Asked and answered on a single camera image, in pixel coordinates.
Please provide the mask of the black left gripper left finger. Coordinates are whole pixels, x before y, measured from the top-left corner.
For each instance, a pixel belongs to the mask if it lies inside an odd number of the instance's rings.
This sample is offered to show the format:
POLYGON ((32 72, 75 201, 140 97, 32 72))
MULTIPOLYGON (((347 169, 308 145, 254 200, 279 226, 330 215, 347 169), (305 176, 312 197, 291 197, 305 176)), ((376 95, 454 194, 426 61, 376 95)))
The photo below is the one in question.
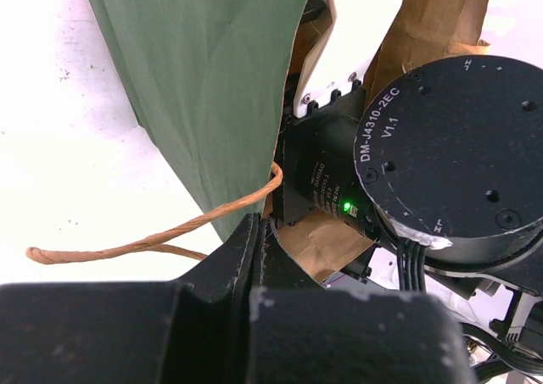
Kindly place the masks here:
POLYGON ((260 218, 171 281, 1 288, 4 383, 245 383, 260 218))

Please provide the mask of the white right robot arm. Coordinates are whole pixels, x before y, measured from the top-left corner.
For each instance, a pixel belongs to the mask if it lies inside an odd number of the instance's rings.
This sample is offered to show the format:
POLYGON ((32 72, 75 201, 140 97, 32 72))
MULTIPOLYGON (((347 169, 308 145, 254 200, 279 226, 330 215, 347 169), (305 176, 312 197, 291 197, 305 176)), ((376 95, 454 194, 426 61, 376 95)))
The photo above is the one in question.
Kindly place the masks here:
POLYGON ((464 323, 487 379, 542 372, 542 71, 499 56, 440 59, 367 97, 359 81, 294 113, 286 88, 272 218, 318 209, 396 257, 399 288, 433 278, 468 298, 499 284, 504 320, 464 323))

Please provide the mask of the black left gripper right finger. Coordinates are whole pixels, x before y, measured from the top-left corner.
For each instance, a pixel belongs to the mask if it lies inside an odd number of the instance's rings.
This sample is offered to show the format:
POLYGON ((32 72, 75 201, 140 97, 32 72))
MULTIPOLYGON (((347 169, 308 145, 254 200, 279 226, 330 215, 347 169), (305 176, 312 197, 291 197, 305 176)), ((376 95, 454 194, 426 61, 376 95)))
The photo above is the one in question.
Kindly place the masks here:
POLYGON ((435 297, 320 287, 261 224, 249 297, 252 383, 474 383, 462 330, 435 297))

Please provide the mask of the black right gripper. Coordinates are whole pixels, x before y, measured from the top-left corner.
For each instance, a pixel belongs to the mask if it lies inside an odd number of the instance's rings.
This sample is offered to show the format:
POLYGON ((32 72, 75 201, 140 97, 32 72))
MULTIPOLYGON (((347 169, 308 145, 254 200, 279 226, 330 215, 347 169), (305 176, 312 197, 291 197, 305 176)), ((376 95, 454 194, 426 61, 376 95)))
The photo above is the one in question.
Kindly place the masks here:
POLYGON ((379 239, 372 203, 354 163, 355 134, 365 98, 365 89, 356 82, 346 95, 333 90, 323 107, 309 102, 309 113, 297 119, 294 87, 287 87, 275 154, 283 170, 283 184, 272 193, 271 217, 276 226, 297 225, 320 210, 373 241, 379 239))

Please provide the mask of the green paper bag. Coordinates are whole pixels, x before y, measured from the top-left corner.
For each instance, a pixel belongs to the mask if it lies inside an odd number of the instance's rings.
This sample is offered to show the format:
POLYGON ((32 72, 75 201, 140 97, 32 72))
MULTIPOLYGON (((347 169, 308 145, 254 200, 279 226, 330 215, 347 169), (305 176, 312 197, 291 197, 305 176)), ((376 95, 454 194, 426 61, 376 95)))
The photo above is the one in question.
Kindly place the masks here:
POLYGON ((202 260, 175 238, 212 224, 221 240, 266 206, 283 178, 277 140, 284 87, 329 106, 359 81, 367 100, 423 64, 484 53, 490 0, 88 0, 136 121, 201 213, 125 244, 105 237, 61 251, 30 247, 39 264, 158 252, 202 260))

